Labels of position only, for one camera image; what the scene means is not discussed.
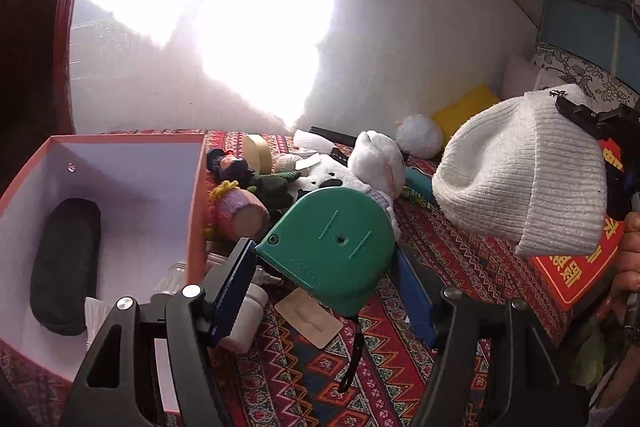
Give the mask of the person's hand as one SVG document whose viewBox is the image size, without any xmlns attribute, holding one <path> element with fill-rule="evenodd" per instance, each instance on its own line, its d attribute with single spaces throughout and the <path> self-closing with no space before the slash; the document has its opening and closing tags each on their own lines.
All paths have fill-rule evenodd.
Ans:
<svg viewBox="0 0 640 427">
<path fill-rule="evenodd" d="M 631 211 L 624 221 L 624 234 L 614 261 L 616 275 L 611 295 L 618 314 L 625 313 L 628 295 L 639 291 L 639 257 L 639 213 Z"/>
</svg>

